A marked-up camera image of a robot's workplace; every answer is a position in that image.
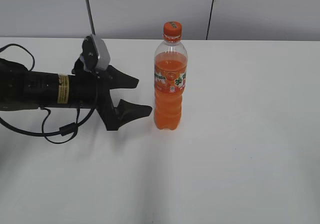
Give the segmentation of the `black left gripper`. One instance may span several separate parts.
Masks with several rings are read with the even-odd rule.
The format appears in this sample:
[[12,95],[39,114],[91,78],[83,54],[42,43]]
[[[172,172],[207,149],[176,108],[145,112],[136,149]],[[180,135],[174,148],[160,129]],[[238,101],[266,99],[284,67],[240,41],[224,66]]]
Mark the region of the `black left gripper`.
[[127,75],[112,65],[105,71],[88,72],[84,61],[78,59],[72,69],[72,94],[79,109],[89,109],[89,113],[77,123],[80,127],[89,120],[94,111],[97,111],[108,131],[117,131],[123,125],[148,117],[152,107],[134,104],[123,99],[117,107],[114,106],[110,90],[135,89],[139,79]]

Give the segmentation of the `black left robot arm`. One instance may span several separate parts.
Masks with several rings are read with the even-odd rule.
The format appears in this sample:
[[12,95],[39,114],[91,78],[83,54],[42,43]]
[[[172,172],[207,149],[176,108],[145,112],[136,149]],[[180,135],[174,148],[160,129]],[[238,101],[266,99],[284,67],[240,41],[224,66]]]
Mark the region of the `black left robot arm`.
[[141,108],[123,99],[114,106],[110,91],[134,89],[139,80],[112,65],[99,74],[75,63],[71,75],[29,71],[23,65],[5,59],[0,61],[1,111],[35,110],[38,108],[95,109],[107,130],[142,118]]

